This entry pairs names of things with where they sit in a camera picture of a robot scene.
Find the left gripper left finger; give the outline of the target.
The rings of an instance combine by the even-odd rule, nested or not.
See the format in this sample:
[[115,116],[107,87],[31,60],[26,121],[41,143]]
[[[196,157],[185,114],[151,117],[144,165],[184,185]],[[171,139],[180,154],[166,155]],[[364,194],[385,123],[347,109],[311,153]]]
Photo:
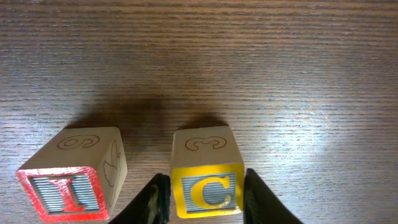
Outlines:
[[170,177],[158,173],[109,224],[167,224],[170,195]]

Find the yellow letter C block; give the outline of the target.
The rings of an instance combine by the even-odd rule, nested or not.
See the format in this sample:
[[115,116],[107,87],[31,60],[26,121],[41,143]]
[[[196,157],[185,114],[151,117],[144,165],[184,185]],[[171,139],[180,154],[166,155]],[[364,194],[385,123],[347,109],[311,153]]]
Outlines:
[[244,162],[231,128],[176,131],[170,179],[180,218],[241,213]]

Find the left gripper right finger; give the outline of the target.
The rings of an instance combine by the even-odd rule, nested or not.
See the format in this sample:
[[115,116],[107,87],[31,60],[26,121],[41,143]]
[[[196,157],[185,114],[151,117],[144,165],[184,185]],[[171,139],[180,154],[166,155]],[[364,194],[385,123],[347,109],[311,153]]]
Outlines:
[[244,179],[243,221],[244,224],[302,224],[250,168]]

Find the red letter I block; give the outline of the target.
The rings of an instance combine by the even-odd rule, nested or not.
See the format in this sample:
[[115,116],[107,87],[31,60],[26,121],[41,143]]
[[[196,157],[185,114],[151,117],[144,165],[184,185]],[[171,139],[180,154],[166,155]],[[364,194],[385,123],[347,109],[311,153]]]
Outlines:
[[64,129],[16,171],[47,223],[107,220],[126,175],[117,127]]

